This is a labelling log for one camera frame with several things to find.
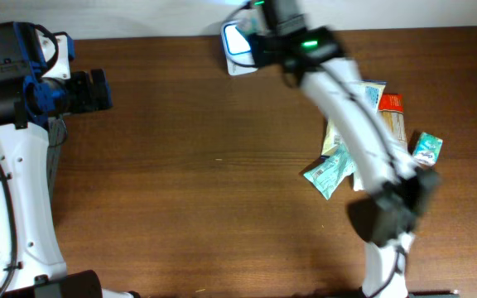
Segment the white cream tube gold cap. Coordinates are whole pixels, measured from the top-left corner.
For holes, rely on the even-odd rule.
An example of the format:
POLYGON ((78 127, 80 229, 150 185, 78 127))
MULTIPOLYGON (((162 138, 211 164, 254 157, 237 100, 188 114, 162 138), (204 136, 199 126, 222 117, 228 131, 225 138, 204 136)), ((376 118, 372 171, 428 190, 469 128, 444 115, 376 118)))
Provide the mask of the white cream tube gold cap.
POLYGON ((353 191, 362 191, 364 190, 364 185, 362 177, 358 171, 353 174, 353 191))

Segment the orange spaghetti pasta package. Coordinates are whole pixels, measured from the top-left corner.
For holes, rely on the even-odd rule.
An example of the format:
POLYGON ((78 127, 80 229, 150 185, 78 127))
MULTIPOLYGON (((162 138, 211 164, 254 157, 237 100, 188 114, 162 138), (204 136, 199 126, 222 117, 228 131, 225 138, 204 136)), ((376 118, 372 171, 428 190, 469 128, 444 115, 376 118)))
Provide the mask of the orange spaghetti pasta package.
POLYGON ((383 94, 378 105, 378 111, 395 138, 407 149, 402 95, 383 94))

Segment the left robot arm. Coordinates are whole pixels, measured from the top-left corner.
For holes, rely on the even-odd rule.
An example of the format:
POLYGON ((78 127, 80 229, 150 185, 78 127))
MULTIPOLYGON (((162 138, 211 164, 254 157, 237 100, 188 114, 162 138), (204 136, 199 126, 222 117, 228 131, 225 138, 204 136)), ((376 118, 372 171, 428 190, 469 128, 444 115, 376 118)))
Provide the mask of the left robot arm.
POLYGON ((105 73, 74 72, 73 40, 0 23, 0 297, 110 297, 96 272, 68 273, 51 213, 49 121, 110 109, 105 73))

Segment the small teal tissue pack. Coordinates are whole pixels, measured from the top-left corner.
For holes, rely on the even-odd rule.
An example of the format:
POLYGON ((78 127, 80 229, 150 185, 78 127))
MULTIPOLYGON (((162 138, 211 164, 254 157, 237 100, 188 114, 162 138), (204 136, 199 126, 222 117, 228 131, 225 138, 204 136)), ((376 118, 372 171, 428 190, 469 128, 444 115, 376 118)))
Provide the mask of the small teal tissue pack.
POLYGON ((247 10, 243 17, 238 20, 236 29, 244 38, 259 34, 262 26, 259 23, 257 11, 247 10))

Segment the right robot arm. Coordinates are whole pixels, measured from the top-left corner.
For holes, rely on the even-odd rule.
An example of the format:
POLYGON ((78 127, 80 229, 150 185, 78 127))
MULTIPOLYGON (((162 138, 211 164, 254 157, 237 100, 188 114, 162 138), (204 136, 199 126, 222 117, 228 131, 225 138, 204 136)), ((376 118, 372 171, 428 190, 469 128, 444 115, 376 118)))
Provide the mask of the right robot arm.
POLYGON ((407 255, 418 219, 441 182, 417 164, 359 91, 361 77, 334 32, 310 29, 295 1, 251 1, 258 19, 242 30, 257 68, 278 64, 296 78, 341 135, 355 162, 366 197, 347 206, 364 241, 361 297, 408 297, 407 255))

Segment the teal wet wipes pack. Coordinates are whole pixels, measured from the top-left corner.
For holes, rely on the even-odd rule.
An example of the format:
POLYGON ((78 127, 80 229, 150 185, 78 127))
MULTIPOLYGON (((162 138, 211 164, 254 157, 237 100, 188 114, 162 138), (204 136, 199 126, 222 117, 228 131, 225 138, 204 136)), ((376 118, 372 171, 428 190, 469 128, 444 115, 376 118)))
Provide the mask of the teal wet wipes pack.
POLYGON ((328 156, 317 167, 303 176, 329 200, 345 177, 354 174, 356 165, 345 145, 339 145, 336 151, 328 156))

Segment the yellow blue-edged snack bag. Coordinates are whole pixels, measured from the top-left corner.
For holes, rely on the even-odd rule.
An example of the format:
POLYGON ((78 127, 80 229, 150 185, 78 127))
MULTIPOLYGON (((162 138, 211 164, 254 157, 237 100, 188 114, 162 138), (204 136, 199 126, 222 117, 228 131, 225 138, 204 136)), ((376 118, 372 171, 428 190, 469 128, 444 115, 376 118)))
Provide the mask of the yellow blue-edged snack bag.
MULTIPOLYGON (((359 84, 360 93, 368 103, 369 107, 376 113, 378 111, 379 101, 383 95, 383 90, 386 87, 385 81, 364 80, 359 84)), ((343 143, 342 136, 338 129, 331 122, 327 122, 325 129, 325 139, 321 151, 322 156, 333 155, 338 146, 343 143)))

